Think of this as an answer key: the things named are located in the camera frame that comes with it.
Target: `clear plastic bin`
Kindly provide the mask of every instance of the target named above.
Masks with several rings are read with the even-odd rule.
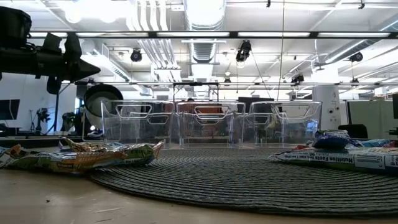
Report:
[[[178,103],[180,147],[195,149],[241,147],[244,110],[244,103]]]
[[[159,100],[102,101],[105,142],[158,143],[169,147],[174,104]]]
[[[254,143],[296,146],[314,139],[320,127],[322,103],[305,101],[262,101],[252,103],[246,121],[253,129]]]

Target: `metal rail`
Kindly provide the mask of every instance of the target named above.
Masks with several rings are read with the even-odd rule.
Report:
[[[337,31],[31,31],[32,39],[44,39],[50,32],[62,38],[75,33],[84,39],[398,39],[398,32],[337,32]]]
[[[76,85],[87,85],[87,83],[77,82]],[[92,84],[109,84],[109,85],[151,85],[151,86],[177,86],[177,85],[189,85],[189,86],[203,86],[203,85],[215,85],[215,86],[230,86],[230,85],[238,85],[238,86],[256,86],[264,84],[266,86],[274,86],[278,85],[278,82],[241,82],[241,83],[225,83],[225,82],[111,82],[111,83],[102,83],[102,82],[93,82]],[[322,86],[398,86],[398,82],[374,82],[374,83],[349,83],[349,82],[339,82],[339,83],[280,83],[281,86],[314,86],[314,85],[322,85]]]

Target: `gray rug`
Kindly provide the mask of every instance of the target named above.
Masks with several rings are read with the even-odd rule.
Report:
[[[398,215],[397,177],[270,162],[269,153],[164,150],[148,166],[99,169],[90,178],[129,194],[206,207],[307,216]]]

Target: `table surface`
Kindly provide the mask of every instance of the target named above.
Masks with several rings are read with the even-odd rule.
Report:
[[[56,151],[56,147],[35,149]],[[84,177],[0,169],[0,223],[398,223],[283,217],[191,207],[122,194]]]

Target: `computer monitor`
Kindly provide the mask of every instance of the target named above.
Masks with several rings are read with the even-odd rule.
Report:
[[[0,100],[0,120],[17,119],[20,100]]]
[[[398,94],[392,96],[392,112],[394,119],[398,119]]]

